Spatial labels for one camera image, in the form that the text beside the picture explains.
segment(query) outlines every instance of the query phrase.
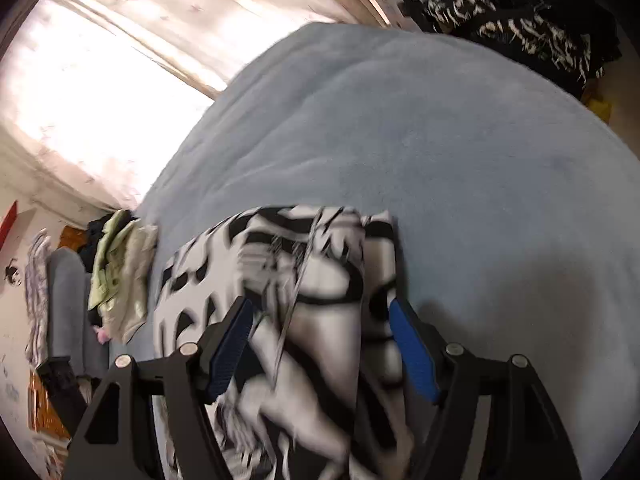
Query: blue blanket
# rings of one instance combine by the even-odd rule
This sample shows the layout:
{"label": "blue blanket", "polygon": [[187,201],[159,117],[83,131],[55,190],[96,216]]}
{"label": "blue blanket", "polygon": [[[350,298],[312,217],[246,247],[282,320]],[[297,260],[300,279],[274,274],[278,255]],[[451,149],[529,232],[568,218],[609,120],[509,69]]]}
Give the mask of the blue blanket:
{"label": "blue blanket", "polygon": [[600,478],[640,418],[640,164],[596,116],[476,44],[308,25],[236,77],[140,206],[160,226],[150,310],[190,238],[296,203],[389,209],[420,316],[526,354]]}

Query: sheer white curtain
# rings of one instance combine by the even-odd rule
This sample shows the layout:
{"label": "sheer white curtain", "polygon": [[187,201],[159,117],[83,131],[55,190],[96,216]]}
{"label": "sheer white curtain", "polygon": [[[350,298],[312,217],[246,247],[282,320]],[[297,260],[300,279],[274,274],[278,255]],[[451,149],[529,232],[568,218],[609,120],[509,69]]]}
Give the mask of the sheer white curtain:
{"label": "sheer white curtain", "polygon": [[135,207],[229,80],[311,21],[385,23],[372,0],[40,0],[0,63],[0,142],[85,216]]}

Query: red object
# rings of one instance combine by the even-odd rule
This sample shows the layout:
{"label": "red object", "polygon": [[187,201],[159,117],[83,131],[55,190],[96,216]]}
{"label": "red object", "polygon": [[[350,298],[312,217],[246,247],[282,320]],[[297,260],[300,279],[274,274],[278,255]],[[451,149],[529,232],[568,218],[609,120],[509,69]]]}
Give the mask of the red object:
{"label": "red object", "polygon": [[2,220],[2,226],[0,226],[0,251],[2,250],[2,246],[4,245],[4,241],[6,240],[7,235],[9,234],[9,229],[11,229],[11,226],[14,224],[16,218],[18,218],[17,200],[9,208],[9,212]]}

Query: silver screw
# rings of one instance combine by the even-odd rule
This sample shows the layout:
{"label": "silver screw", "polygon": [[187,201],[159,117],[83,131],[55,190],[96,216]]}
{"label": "silver screw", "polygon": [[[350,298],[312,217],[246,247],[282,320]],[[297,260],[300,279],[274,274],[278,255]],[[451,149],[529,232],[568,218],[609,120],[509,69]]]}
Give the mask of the silver screw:
{"label": "silver screw", "polygon": [[458,356],[465,352],[465,348],[460,343],[449,343],[445,348],[445,352],[449,355]]}
{"label": "silver screw", "polygon": [[196,343],[185,343],[180,347],[180,353],[182,355],[193,355],[198,351],[198,345]]}
{"label": "silver screw", "polygon": [[526,368],[529,365],[529,360],[524,355],[516,354],[511,358],[511,362],[518,368]]}
{"label": "silver screw", "polygon": [[118,368],[126,368],[131,364],[131,356],[122,354],[116,357],[116,366]]}

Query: blue gripper pad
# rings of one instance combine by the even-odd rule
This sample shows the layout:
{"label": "blue gripper pad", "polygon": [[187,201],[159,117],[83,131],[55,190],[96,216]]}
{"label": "blue gripper pad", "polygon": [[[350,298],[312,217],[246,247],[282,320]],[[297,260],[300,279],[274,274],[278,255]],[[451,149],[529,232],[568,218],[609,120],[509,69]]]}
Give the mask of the blue gripper pad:
{"label": "blue gripper pad", "polygon": [[414,326],[414,322],[421,321],[413,311],[411,314],[405,312],[398,300],[393,300],[389,306],[391,332],[412,384],[423,397],[436,403],[440,398],[440,389],[436,382],[436,365]]}
{"label": "blue gripper pad", "polygon": [[253,306],[248,300],[244,300],[240,311],[227,328],[216,354],[210,361],[209,377],[211,377],[211,382],[207,385],[207,393],[211,398],[215,399],[226,392],[231,377],[238,366],[253,322]]}

